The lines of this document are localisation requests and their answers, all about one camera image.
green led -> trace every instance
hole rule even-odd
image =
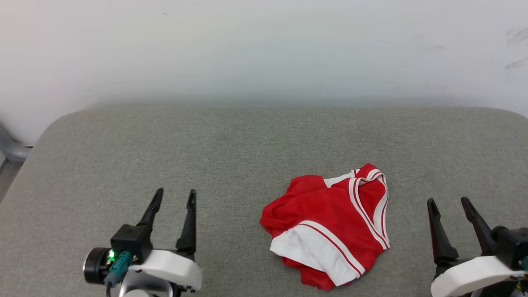
[[[108,260],[110,262],[113,262],[116,260],[116,253],[114,253],[114,250],[111,249],[109,252],[108,252]]]

gray metal leg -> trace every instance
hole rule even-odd
[[[15,143],[5,130],[0,127],[0,151],[11,162],[24,162],[30,155],[31,149]]]

gray fabric surface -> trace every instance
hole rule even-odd
[[[436,199],[461,257],[479,255],[460,197],[488,223],[527,226],[528,120],[483,108],[112,108],[68,115],[39,140],[0,204],[1,296],[104,296],[85,283],[87,253],[136,223],[158,187],[153,232],[171,248],[198,192],[196,296],[429,296],[426,200]],[[304,174],[366,162],[386,176],[391,249],[329,293],[268,251],[262,208]]]

red and white jersey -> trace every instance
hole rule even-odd
[[[337,178],[305,175],[264,207],[260,223],[270,250],[301,272],[304,284],[330,290],[368,271],[389,248],[388,189],[374,165]]]

teal connector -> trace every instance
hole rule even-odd
[[[128,267],[132,264],[132,254],[129,252],[122,252],[117,257],[117,260],[112,264],[108,275],[105,277],[105,286],[116,287],[121,277],[127,272]]]

